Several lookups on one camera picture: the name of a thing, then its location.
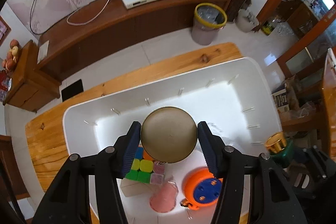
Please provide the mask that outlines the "pink clear blister case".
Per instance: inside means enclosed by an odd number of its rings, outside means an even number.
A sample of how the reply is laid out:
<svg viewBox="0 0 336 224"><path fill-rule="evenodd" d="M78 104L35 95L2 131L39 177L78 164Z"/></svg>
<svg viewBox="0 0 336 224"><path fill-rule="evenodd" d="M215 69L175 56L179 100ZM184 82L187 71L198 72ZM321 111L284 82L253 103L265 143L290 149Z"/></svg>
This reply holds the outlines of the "pink clear blister case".
<svg viewBox="0 0 336 224"><path fill-rule="evenodd" d="M157 213L169 213L177 203L178 187L175 181L166 181L150 200L150 207Z"/></svg>

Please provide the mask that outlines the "white plastic storage bin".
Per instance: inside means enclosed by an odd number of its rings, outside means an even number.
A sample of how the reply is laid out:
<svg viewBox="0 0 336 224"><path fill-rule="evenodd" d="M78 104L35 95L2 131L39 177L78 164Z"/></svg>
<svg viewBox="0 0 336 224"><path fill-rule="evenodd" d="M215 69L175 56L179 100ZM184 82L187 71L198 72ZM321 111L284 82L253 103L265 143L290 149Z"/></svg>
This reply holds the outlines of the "white plastic storage bin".
<svg viewBox="0 0 336 224"><path fill-rule="evenodd" d="M248 211L243 159L281 131L266 79L249 57L69 107L67 222L237 223Z"/></svg>

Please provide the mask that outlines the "red gift box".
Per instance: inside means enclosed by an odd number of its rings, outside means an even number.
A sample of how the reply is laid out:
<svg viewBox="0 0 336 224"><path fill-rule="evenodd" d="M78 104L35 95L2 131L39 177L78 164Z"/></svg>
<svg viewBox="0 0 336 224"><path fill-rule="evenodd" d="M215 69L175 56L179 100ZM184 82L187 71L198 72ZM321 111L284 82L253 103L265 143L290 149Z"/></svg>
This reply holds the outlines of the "red gift box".
<svg viewBox="0 0 336 224"><path fill-rule="evenodd" d="M0 73L0 101L3 102L11 89L11 78L3 70Z"/></svg>

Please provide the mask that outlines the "colourful puzzle cube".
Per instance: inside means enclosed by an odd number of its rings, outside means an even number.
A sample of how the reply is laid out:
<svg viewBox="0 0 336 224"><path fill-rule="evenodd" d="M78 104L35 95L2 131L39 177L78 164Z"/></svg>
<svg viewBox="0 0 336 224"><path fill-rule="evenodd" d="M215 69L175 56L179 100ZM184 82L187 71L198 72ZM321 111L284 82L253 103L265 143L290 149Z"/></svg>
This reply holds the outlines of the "colourful puzzle cube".
<svg viewBox="0 0 336 224"><path fill-rule="evenodd" d="M142 145L139 145L131 169L125 178L145 184L162 185L165 180L165 170L165 164L154 160Z"/></svg>

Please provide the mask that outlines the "white bucket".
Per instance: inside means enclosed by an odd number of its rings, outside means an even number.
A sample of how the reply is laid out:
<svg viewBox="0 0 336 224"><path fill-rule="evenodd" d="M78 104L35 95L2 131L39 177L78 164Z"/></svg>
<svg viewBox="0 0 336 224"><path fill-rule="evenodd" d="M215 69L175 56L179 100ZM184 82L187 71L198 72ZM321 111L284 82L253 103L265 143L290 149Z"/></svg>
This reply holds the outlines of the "white bucket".
<svg viewBox="0 0 336 224"><path fill-rule="evenodd" d="M259 25L256 16L249 10L240 9L236 18L236 26L242 32L248 33Z"/></svg>

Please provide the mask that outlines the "round gold compact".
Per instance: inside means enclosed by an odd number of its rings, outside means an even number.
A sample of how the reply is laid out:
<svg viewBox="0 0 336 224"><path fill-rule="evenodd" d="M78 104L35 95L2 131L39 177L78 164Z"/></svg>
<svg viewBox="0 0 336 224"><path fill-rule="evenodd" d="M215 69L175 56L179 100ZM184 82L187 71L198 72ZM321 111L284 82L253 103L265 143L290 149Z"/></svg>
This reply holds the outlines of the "round gold compact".
<svg viewBox="0 0 336 224"><path fill-rule="evenodd" d="M193 152L197 139L197 126L191 115L173 106L152 111L141 128L143 148L160 162L184 160Z"/></svg>

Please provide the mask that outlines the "brown side cabinet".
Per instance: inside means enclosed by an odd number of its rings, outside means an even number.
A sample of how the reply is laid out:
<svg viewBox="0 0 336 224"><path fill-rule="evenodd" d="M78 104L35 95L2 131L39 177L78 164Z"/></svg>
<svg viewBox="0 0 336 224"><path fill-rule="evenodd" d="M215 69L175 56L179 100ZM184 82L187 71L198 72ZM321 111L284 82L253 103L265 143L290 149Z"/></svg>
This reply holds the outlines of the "brown side cabinet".
<svg viewBox="0 0 336 224"><path fill-rule="evenodd" d="M3 105L37 112L52 100L60 98L61 83L36 69L38 51L38 46L32 40L22 48Z"/></svg>

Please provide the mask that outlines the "yellow rimmed waste bin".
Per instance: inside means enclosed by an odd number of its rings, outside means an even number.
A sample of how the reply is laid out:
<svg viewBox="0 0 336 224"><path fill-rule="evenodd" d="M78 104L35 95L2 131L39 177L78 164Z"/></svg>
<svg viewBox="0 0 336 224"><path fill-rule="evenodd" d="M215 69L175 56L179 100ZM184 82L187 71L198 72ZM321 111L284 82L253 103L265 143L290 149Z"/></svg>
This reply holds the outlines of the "yellow rimmed waste bin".
<svg viewBox="0 0 336 224"><path fill-rule="evenodd" d="M210 45L227 24L225 11L213 3L200 3L194 10L191 37L201 46Z"/></svg>

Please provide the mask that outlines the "brown wooden tv cabinet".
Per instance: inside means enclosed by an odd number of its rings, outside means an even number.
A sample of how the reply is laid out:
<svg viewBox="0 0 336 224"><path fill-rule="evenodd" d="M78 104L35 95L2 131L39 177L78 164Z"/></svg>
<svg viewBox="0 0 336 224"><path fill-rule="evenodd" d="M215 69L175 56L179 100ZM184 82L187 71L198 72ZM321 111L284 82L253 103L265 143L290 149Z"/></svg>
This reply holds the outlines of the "brown wooden tv cabinet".
<svg viewBox="0 0 336 224"><path fill-rule="evenodd" d="M46 57L37 64L57 81L147 39L193 25L194 9L200 3L213 3L226 9L230 0L160 0L127 10L121 0L97 0L76 12L72 22L88 20L104 4L105 10L85 26L58 21L39 39L48 43Z"/></svg>

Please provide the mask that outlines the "fruit pile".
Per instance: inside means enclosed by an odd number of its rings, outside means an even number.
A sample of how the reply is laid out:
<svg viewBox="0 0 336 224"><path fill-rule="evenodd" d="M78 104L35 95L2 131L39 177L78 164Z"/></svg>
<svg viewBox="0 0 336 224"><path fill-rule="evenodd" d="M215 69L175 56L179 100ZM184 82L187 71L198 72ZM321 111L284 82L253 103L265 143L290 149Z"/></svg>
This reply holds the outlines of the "fruit pile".
<svg viewBox="0 0 336 224"><path fill-rule="evenodd" d="M10 42L10 49L6 55L6 58L2 61L2 67L7 72L11 72L17 66L17 62L19 60L21 46L19 42L13 39Z"/></svg>

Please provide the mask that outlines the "orange blue cable reel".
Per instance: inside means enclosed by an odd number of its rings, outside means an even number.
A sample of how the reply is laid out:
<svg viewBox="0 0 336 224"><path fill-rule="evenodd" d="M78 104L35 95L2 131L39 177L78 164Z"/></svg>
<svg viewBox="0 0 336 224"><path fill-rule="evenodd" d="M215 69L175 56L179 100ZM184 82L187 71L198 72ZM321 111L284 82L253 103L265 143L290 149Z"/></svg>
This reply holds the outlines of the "orange blue cable reel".
<svg viewBox="0 0 336 224"><path fill-rule="evenodd" d="M181 207L199 210L213 206L221 193L223 179L215 178L207 167L192 170L182 182L182 192L185 198L181 200Z"/></svg>

